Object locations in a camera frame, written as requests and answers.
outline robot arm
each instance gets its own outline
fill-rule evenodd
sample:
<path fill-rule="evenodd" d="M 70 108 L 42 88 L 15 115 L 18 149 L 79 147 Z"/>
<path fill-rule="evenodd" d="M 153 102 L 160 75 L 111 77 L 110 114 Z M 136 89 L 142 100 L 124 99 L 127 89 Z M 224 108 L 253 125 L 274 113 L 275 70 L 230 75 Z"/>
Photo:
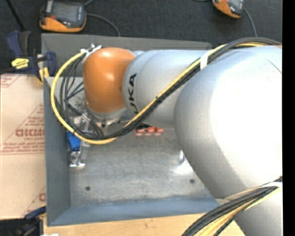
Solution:
<path fill-rule="evenodd" d="M 120 48 L 92 53 L 84 64 L 89 115 L 107 124 L 124 112 L 135 119 L 206 53 Z M 281 48 L 258 46 L 232 49 L 207 67 L 197 64 L 201 71 L 144 119 L 147 125 L 175 128 L 186 158 L 215 198 L 282 175 L 281 60 Z M 282 193 L 242 214 L 238 223 L 248 236 L 282 235 Z"/>

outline yellow cable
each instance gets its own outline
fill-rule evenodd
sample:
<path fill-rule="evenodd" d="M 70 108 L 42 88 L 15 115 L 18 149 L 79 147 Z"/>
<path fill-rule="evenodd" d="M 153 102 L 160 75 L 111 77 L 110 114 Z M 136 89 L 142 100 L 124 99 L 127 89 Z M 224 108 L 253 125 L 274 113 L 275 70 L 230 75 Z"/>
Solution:
<path fill-rule="evenodd" d="M 254 43 L 254 42 L 249 42 L 249 43 L 244 43 L 244 44 L 239 44 L 238 46 L 252 46 L 252 47 L 256 47 L 256 46 L 263 46 L 264 44 L 259 44 L 259 43 Z M 219 50 L 220 48 L 222 48 L 225 45 L 221 45 L 215 49 L 212 49 L 210 51 L 207 52 L 207 57 L 212 55 L 214 52 L 216 52 L 217 50 Z M 117 137 L 114 138 L 109 138 L 109 139 L 104 139 L 104 140 L 91 140 L 91 139 L 87 139 L 77 133 L 75 133 L 74 129 L 68 125 L 65 120 L 61 117 L 61 115 L 59 114 L 56 105 L 55 105 L 55 88 L 56 88 L 56 84 L 57 81 L 60 77 L 60 75 L 62 74 L 62 72 L 67 68 L 67 66 L 69 64 L 71 64 L 74 60 L 78 59 L 80 56 L 82 56 L 85 52 L 87 52 L 88 50 L 84 50 L 81 51 L 80 53 L 78 53 L 77 55 L 75 55 L 74 57 L 70 58 L 58 71 L 58 73 L 55 75 L 52 87 L 51 87 L 51 105 L 52 108 L 54 110 L 54 113 L 57 117 L 57 119 L 61 122 L 61 124 L 70 132 L 74 133 L 78 138 L 80 138 L 82 141 L 85 141 L 87 143 L 90 144 L 96 144 L 96 145 L 102 145 L 102 144 L 107 144 L 110 143 L 112 141 L 114 141 L 115 139 L 117 139 Z M 196 60 L 195 62 L 193 62 L 190 66 L 188 66 L 184 71 L 182 71 L 166 88 L 164 88 L 156 98 L 154 98 L 150 103 L 148 103 L 136 116 L 134 116 L 124 127 L 129 126 L 132 122 L 134 122 L 136 119 L 138 119 L 142 114 L 145 113 L 145 111 L 157 100 L 157 98 L 163 96 L 177 81 L 179 81 L 184 75 L 186 75 L 190 70 L 192 70 L 195 66 L 199 65 L 201 62 L 201 58 Z"/>

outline orange device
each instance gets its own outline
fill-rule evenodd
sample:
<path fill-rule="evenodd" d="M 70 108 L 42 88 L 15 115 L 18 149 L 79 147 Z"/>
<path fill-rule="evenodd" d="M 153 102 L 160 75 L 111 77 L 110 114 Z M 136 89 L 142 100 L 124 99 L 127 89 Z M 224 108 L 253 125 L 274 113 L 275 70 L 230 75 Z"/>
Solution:
<path fill-rule="evenodd" d="M 78 2 L 48 0 L 40 10 L 39 25 L 55 32 L 78 32 L 86 23 L 84 5 Z"/>
<path fill-rule="evenodd" d="M 232 18 L 240 18 L 244 11 L 244 0 L 212 0 L 213 5 Z"/>

